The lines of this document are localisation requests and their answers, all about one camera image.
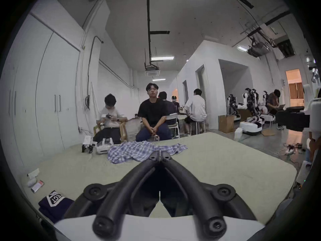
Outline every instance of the white shirt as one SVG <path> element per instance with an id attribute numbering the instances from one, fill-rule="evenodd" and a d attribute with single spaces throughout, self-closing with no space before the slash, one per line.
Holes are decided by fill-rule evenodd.
<path id="1" fill-rule="evenodd" d="M 102 115 L 106 114 L 106 115 L 111 115 L 114 116 L 115 118 L 122 118 L 123 115 L 119 113 L 119 111 L 116 109 L 116 107 L 112 108 L 112 109 L 107 109 L 106 107 L 104 107 L 101 111 L 100 111 L 100 117 L 97 118 L 96 120 L 100 121 L 102 118 Z M 106 118 L 105 124 L 106 127 L 109 128 L 119 128 L 119 122 L 112 122 L 110 119 Z"/>
<path id="2" fill-rule="evenodd" d="M 193 95 L 185 104 L 186 113 L 196 122 L 205 120 L 207 114 L 205 111 L 205 100 L 199 95 Z"/>

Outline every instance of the black hair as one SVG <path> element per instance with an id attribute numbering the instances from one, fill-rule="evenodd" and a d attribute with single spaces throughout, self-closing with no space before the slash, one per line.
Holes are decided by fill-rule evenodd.
<path id="1" fill-rule="evenodd" d="M 275 89 L 273 93 L 274 93 L 277 97 L 280 97 L 280 96 L 281 96 L 281 92 L 280 92 L 280 90 L 278 90 L 278 89 Z"/>
<path id="2" fill-rule="evenodd" d="M 194 94 L 201 95 L 202 91 L 199 88 L 197 88 L 197 89 L 194 90 Z"/>
<path id="3" fill-rule="evenodd" d="M 112 94 L 109 94 L 105 97 L 105 104 L 107 106 L 114 106 L 115 103 L 116 103 L 116 98 Z"/>
<path id="4" fill-rule="evenodd" d="M 158 86 L 157 86 L 156 84 L 154 84 L 154 83 L 149 83 L 149 84 L 147 85 L 147 87 L 146 87 L 146 91 L 149 91 L 150 88 L 151 88 L 151 86 L 154 86 L 154 87 L 158 90 Z"/>
<path id="5" fill-rule="evenodd" d="M 160 92 L 159 93 L 159 98 L 162 99 L 162 100 L 166 99 L 167 98 L 166 92 L 165 91 Z"/>

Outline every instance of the curtain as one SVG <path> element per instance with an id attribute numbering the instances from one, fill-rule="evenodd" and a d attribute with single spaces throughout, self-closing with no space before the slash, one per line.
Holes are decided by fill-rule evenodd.
<path id="1" fill-rule="evenodd" d="M 297 93 L 297 85 L 296 83 L 289 84 L 289 90 L 290 90 L 290 98 L 291 99 L 297 99 L 298 93 Z"/>
<path id="2" fill-rule="evenodd" d="M 298 88 L 298 98 L 304 99 L 302 82 L 297 83 L 297 88 Z"/>

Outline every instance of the man in white shirt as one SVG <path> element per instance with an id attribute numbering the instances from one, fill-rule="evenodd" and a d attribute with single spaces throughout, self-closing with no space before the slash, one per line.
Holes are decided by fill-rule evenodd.
<path id="1" fill-rule="evenodd" d="M 189 133 L 189 124 L 192 122 L 202 122 L 207 114 L 205 111 L 205 100 L 201 97 L 202 91 L 197 88 L 194 90 L 194 95 L 185 104 L 187 118 L 185 119 L 185 130 Z"/>
<path id="2" fill-rule="evenodd" d="M 116 98 L 112 94 L 105 97 L 105 107 L 97 118 L 97 125 L 103 123 L 105 127 L 94 136 L 93 141 L 99 143 L 103 138 L 112 138 L 114 144 L 120 144 L 119 124 L 127 122 L 128 119 L 119 113 L 115 104 Z"/>

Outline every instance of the hand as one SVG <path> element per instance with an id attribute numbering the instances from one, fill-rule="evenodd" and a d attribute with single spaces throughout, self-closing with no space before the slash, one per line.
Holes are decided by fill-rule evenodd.
<path id="1" fill-rule="evenodd" d="M 158 131 L 158 127 L 155 126 L 152 129 L 154 130 L 154 133 L 156 134 L 156 132 Z"/>
<path id="2" fill-rule="evenodd" d="M 155 135 L 154 129 L 152 127 L 147 127 L 148 131 L 151 133 L 152 136 Z"/>
<path id="3" fill-rule="evenodd" d="M 111 116 L 111 117 L 110 117 L 110 120 L 111 120 L 112 122 L 116 122 L 116 121 L 117 121 L 117 118 L 114 117 L 114 116 Z"/>

